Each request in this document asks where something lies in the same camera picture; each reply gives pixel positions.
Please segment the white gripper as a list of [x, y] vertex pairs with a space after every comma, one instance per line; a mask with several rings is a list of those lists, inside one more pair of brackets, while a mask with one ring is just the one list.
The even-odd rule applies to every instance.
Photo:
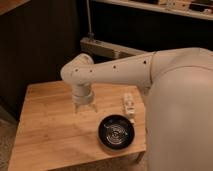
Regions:
[[92, 91], [89, 92], [74, 92], [72, 94], [73, 102], [74, 102], [74, 112], [75, 114], [79, 111], [79, 106], [87, 105], [89, 103], [91, 108], [97, 113], [98, 109], [95, 103], [92, 103], [94, 100], [94, 93]]

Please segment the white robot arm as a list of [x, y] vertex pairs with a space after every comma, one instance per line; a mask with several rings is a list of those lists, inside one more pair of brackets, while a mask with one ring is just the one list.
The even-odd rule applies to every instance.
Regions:
[[170, 49], [99, 64], [81, 53], [60, 74], [77, 104], [93, 100], [93, 83], [138, 87], [148, 171], [213, 171], [213, 51]]

